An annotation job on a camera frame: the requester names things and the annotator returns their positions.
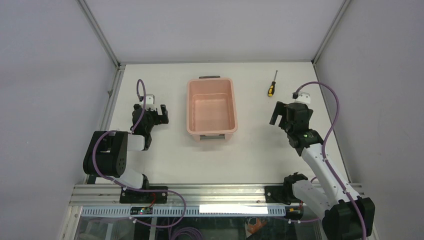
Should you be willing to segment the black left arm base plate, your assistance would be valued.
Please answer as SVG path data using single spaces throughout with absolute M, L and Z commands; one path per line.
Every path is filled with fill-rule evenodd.
M 155 204 L 166 204 L 168 200 L 168 194 L 165 190 L 168 190 L 167 186 L 151 186 L 150 190 L 154 192 L 139 192 L 134 190 L 123 188 L 119 197 L 120 204 L 141 204 L 147 205 L 151 203 Z

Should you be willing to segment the orange object under table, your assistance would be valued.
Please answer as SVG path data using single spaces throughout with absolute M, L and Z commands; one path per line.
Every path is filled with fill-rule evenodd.
M 256 233 L 257 231 L 259 231 L 264 226 L 266 226 L 267 223 L 268 221 L 263 218 L 251 217 L 251 218 L 248 218 L 245 222 L 245 230 L 247 233 L 252 235 Z

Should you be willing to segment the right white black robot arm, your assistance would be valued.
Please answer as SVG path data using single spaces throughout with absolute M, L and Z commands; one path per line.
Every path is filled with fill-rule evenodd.
M 287 135 L 289 145 L 307 163 L 320 183 L 319 191 L 309 179 L 295 172 L 284 178 L 280 189 L 271 190 L 275 203 L 306 204 L 321 220 L 329 240 L 365 240 L 373 230 L 375 204 L 360 194 L 332 167 L 324 152 L 324 140 L 309 127 L 313 110 L 300 102 L 275 104 L 270 125 L 278 124 Z

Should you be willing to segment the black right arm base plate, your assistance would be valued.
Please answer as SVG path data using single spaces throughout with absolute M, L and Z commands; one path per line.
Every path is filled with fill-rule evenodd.
M 283 185 L 267 185 L 264 187 L 265 201 L 268 204 L 285 204 L 300 203 L 301 201 L 294 196 L 293 190 Z

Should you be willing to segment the yellow black screwdriver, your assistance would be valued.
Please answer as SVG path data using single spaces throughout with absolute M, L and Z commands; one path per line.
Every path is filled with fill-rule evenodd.
M 268 97 L 272 97 L 275 94 L 277 75 L 278 75 L 278 70 L 275 71 L 273 80 L 268 88 L 268 92 L 267 92 Z

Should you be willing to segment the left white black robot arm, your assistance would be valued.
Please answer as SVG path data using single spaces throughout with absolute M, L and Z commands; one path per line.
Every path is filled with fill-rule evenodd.
M 143 108 L 135 104 L 132 112 L 134 132 L 111 130 L 94 131 L 83 159 L 83 171 L 87 175 L 101 177 L 131 190 L 131 197 L 145 203 L 151 196 L 150 184 L 145 174 L 128 167 L 127 153 L 147 151 L 152 143 L 154 126 L 168 124 L 168 110 L 161 104 Z

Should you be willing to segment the aluminium mounting rail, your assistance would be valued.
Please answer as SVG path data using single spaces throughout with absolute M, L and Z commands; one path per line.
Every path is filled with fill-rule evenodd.
M 281 188 L 278 183 L 260 184 L 166 184 L 168 190 L 182 195 L 188 206 L 202 204 L 264 205 L 273 195 L 267 186 Z M 116 184 L 76 184 L 71 194 L 70 206 L 181 206 L 182 200 L 173 193 L 156 193 L 148 201 L 127 199 L 122 188 Z

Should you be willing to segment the pink plastic bin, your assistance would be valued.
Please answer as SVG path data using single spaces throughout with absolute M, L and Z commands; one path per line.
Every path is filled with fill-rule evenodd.
M 221 76 L 187 83 L 186 130 L 195 141 L 228 141 L 238 130 L 234 84 Z

